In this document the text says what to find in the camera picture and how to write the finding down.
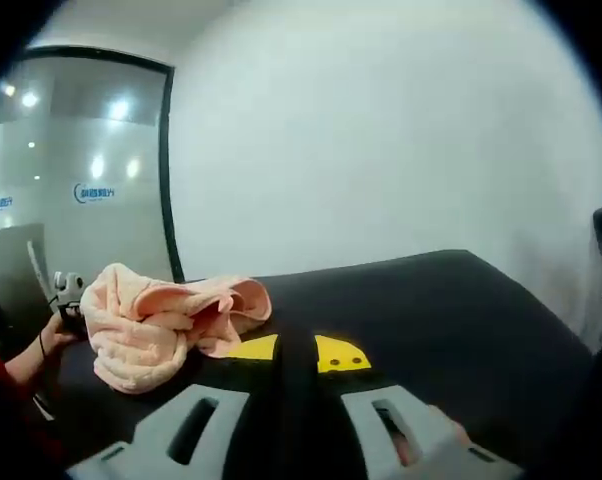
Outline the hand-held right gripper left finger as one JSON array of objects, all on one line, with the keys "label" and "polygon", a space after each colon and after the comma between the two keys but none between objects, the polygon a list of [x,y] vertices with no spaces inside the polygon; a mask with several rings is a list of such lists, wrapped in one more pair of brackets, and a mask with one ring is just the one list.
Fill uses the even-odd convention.
[{"label": "hand-held right gripper left finger", "polygon": [[281,438],[281,337],[205,361],[194,383],[118,441],[68,469],[71,479],[273,479]]}]

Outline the person's right hand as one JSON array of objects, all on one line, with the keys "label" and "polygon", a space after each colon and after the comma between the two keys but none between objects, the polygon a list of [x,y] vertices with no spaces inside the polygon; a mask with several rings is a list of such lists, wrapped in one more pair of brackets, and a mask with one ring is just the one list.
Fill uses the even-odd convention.
[{"label": "person's right hand", "polygon": [[[429,405],[430,410],[441,418],[444,418],[454,429],[456,438],[466,447],[472,444],[464,427],[447,416],[441,409],[435,405]],[[401,432],[391,434],[392,442],[395,447],[399,462],[402,466],[408,467],[416,462],[417,454],[414,453],[406,437]]]}]

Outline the person's left hand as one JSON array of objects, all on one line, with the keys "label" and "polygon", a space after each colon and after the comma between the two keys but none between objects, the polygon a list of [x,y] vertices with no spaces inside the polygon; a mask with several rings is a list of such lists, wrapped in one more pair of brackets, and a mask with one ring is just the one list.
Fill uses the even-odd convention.
[{"label": "person's left hand", "polygon": [[63,326],[63,318],[59,312],[54,313],[39,333],[39,345],[45,357],[63,350],[66,346],[79,340],[79,337]]}]

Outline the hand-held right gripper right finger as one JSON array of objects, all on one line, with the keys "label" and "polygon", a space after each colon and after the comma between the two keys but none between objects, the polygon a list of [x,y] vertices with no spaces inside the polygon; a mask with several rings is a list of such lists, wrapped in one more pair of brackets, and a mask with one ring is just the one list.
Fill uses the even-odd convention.
[{"label": "hand-held right gripper right finger", "polygon": [[[297,448],[300,479],[518,479],[518,465],[464,446],[428,403],[375,368],[343,338],[313,334],[313,370]],[[391,434],[417,454],[400,464]]]}]

